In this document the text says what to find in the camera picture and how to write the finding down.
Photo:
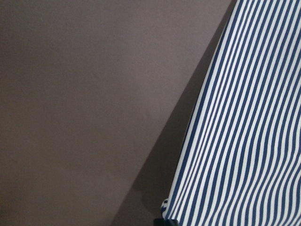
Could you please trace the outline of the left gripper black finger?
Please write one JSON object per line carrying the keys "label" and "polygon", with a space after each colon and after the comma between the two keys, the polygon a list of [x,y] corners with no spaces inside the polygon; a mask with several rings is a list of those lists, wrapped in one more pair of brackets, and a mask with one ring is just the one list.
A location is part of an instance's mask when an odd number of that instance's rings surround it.
{"label": "left gripper black finger", "polygon": [[153,221],[154,226],[178,226],[178,221],[175,219],[156,218]]}

